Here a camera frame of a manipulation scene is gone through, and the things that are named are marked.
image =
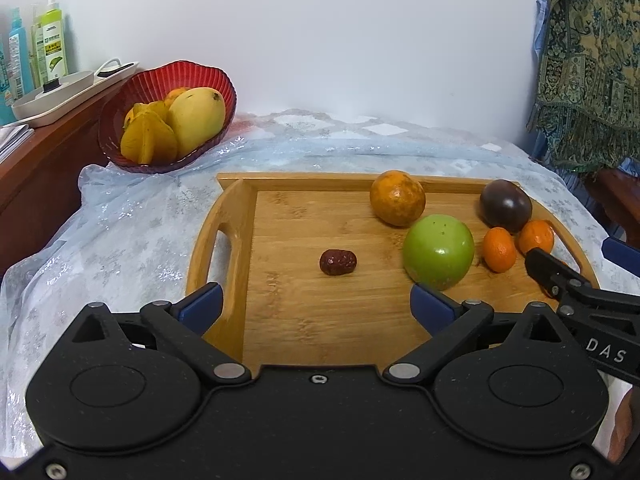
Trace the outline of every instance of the red fruit bowl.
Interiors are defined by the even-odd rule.
[[[213,139],[193,150],[189,155],[165,166],[137,164],[120,153],[124,117],[135,103],[162,101],[174,88],[209,87],[222,94],[225,100],[225,123]],[[228,76],[219,68],[202,66],[191,61],[174,61],[168,65],[146,70],[129,79],[120,91],[104,105],[100,114],[98,142],[102,152],[116,166],[132,173],[167,173],[178,170],[196,160],[222,140],[236,113],[236,90]]]

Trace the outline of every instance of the bamboo tray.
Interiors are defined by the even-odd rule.
[[[262,364],[376,364],[381,370],[421,343],[428,333],[412,317],[413,285],[402,267],[407,229],[383,224],[369,204],[375,174],[220,173],[224,191],[196,240],[187,294],[203,286],[218,231],[230,240],[224,306],[204,339],[256,374]],[[489,180],[417,177],[427,193],[424,215],[462,220],[476,242],[467,275],[445,294],[484,300],[502,312],[520,312],[548,298],[516,264],[495,274],[480,264],[488,230],[478,198]],[[535,200],[535,219],[546,219],[594,287],[598,282],[580,245]],[[356,254],[352,274],[326,276],[318,265],[326,249]]]

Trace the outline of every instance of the white wall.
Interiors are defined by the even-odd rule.
[[[0,0],[0,16],[20,6],[29,22],[36,1]],[[79,70],[111,56],[144,68],[191,59],[229,74],[239,110],[380,115],[529,142],[536,0],[59,1]]]

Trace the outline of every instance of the red date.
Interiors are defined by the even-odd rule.
[[[358,264],[356,255],[342,249],[327,249],[320,256],[320,270],[328,276],[341,276],[353,272]]]

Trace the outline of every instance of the stack of paper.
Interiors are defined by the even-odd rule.
[[[0,128],[0,162],[20,146],[31,134],[33,129],[28,124]]]

